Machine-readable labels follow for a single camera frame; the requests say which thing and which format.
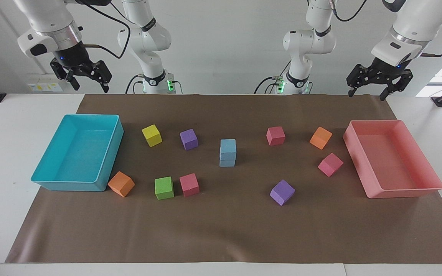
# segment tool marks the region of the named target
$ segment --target plastic bin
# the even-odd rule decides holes
[[[104,191],[123,133],[118,115],[65,115],[32,182],[51,191]]]
[[[344,141],[370,199],[423,196],[442,189],[403,121],[351,121]]]

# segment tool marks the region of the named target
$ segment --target brown paper mat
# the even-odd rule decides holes
[[[136,186],[125,199],[41,188],[7,262],[442,263],[440,195],[368,199],[342,140],[350,120],[395,119],[377,97],[86,95],[78,113],[120,115],[112,175]],[[153,148],[141,133],[151,124],[163,137]],[[279,125],[286,143],[269,147]],[[308,143],[318,126],[333,132],[324,150]],[[186,152],[189,128],[200,146]],[[221,138],[237,140],[235,168],[219,168]],[[330,152],[344,166],[328,178],[317,166]],[[189,173],[201,194],[184,198]],[[158,201],[164,176],[177,196]],[[296,189],[282,207],[269,196],[281,179]]]

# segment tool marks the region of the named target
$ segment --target purple cube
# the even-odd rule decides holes
[[[294,188],[291,187],[286,180],[281,180],[272,191],[270,191],[270,196],[282,206],[293,196],[294,192]]]
[[[181,132],[180,139],[182,140],[182,144],[184,145],[185,150],[197,148],[199,145],[197,141],[197,136],[195,136],[195,132],[193,131],[193,129]]]

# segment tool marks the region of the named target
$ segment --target white wall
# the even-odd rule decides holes
[[[121,9],[119,0],[114,3]],[[163,64],[182,82],[186,93],[253,93],[265,77],[277,75],[289,61],[282,47],[289,30],[309,28],[305,23],[307,9],[304,0],[151,0],[158,22],[172,34],[172,47],[160,52]],[[340,1],[337,10],[347,18],[355,12],[361,0]],[[96,14],[88,7],[68,5],[79,26],[84,27],[85,43],[102,44],[120,52],[116,35],[123,26]],[[100,8],[119,17],[112,7]],[[29,28],[25,16],[10,0],[0,0],[0,89],[26,92],[27,74],[40,74],[42,69],[19,52],[15,33]],[[388,31],[395,15],[380,0],[369,1],[353,21],[342,23],[333,19],[337,47],[326,55],[312,55],[311,80],[313,93],[345,94],[345,78],[357,63],[370,65],[373,46]],[[93,61],[103,59],[113,78],[110,92],[123,93],[133,74],[140,68],[126,54],[116,60],[99,49],[88,50]],[[442,52],[442,29],[428,52]],[[51,73],[52,54],[39,57],[42,68]],[[410,68],[414,79],[407,89],[415,95],[442,68],[442,58],[420,58]],[[94,82],[79,79],[84,93],[102,93]],[[383,87],[363,87],[359,93],[380,94]]]

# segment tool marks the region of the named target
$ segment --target foam cube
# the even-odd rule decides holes
[[[223,139],[219,147],[219,166],[234,167],[236,162],[236,140]]]
[[[199,146],[197,136],[195,135],[193,129],[181,132],[180,139],[182,140],[182,144],[184,145],[185,150],[191,150]]]
[[[180,177],[180,185],[182,186],[185,197],[199,193],[199,183],[197,182],[195,173]]]
[[[142,134],[144,135],[144,138],[146,138],[146,142],[148,143],[149,147],[153,147],[163,142],[160,132],[156,128],[156,125],[151,125],[147,128],[142,129]]]
[[[280,206],[283,206],[291,196],[293,196],[295,190],[286,180],[281,180],[273,189],[270,191],[270,197],[272,197],[275,202]]]
[[[222,168],[227,168],[227,167],[234,167],[235,166],[235,160],[220,160],[219,161],[219,166]]]
[[[342,164],[344,164],[344,162],[342,162],[339,157],[330,153],[330,155],[323,159],[318,168],[323,171],[326,176],[330,177],[342,166]]]
[[[266,137],[270,146],[282,145],[284,144],[284,140],[286,140],[286,135],[282,127],[269,128]]]
[[[119,171],[109,181],[109,187],[121,197],[126,197],[134,187],[134,182],[130,177]]]
[[[175,196],[171,176],[155,179],[155,194],[158,200],[170,199]]]
[[[223,139],[219,147],[219,160],[236,160],[236,140]]]
[[[332,132],[322,127],[318,127],[318,129],[312,136],[310,143],[319,149],[323,149],[328,143],[328,140],[330,140],[330,137],[332,137]]]

